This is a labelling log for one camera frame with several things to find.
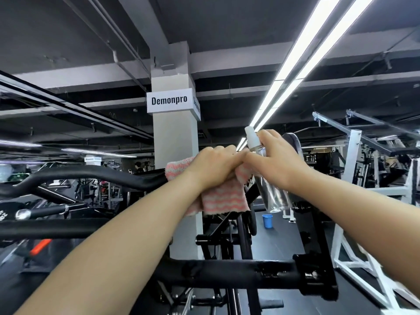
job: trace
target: white spray nozzle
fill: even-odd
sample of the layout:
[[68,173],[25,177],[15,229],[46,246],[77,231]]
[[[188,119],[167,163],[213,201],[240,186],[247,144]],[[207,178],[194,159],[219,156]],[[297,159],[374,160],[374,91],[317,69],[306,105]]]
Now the white spray nozzle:
[[248,126],[245,127],[245,132],[247,134],[247,140],[248,140],[248,148],[252,149],[256,146],[260,146],[261,142],[257,134],[255,133],[254,127]]

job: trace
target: left hand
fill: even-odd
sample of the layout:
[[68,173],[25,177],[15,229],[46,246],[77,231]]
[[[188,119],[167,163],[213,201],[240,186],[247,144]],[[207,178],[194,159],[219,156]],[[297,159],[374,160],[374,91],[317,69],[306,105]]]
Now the left hand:
[[184,171],[190,174],[201,186],[202,191],[225,182],[230,174],[242,164],[248,149],[236,152],[236,147],[206,147],[198,153],[189,167]]

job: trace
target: ceiling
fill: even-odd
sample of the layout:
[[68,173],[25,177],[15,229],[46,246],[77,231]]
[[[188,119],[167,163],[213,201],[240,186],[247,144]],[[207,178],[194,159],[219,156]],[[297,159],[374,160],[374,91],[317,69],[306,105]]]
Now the ceiling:
[[[137,71],[138,62],[90,2],[70,1],[149,91],[150,79]],[[137,30],[119,0],[98,1],[146,65],[153,65],[148,58],[156,43]],[[164,34],[159,44],[162,40],[167,44],[187,41],[192,53],[191,73],[203,119],[198,123],[200,147],[239,142],[317,2],[147,1],[157,19],[157,25],[147,28]],[[420,0],[375,0],[305,80],[304,88],[265,127],[298,132],[303,144],[333,142],[342,133],[330,127],[316,128],[312,111],[343,122],[346,109],[354,109],[418,128],[420,118],[401,120],[420,115],[419,12]],[[116,67],[110,48],[63,0],[2,0],[0,24],[6,27],[0,30],[0,70],[19,74],[100,115],[153,132],[144,90]],[[42,86],[46,81],[51,86]],[[56,90],[58,81],[67,85]],[[152,145],[113,128],[92,125],[82,117],[37,110],[45,105],[36,101],[3,93],[0,102],[0,138],[47,146],[26,150],[25,155],[5,149],[2,159],[72,157],[60,150],[66,146],[134,154],[153,151]]]

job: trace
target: towel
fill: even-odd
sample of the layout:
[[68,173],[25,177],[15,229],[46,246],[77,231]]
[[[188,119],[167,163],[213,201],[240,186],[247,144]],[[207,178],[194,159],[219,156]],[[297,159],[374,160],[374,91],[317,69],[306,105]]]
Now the towel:
[[[194,157],[168,163],[165,175],[168,181],[175,179],[191,164]],[[244,184],[251,177],[250,167],[245,164],[235,169],[235,178],[225,181],[217,187],[208,189],[192,203],[185,215],[203,212],[206,215],[226,213],[230,211],[245,212],[249,210],[244,192]]]

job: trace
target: forearm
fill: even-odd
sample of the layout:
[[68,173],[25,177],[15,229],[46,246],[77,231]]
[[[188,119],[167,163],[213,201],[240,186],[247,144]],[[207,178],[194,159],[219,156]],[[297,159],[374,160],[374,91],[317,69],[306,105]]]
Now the forearm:
[[319,208],[420,296],[420,209],[357,185],[305,171],[295,192]]
[[77,246],[16,314],[120,314],[201,191],[185,173],[136,202]]

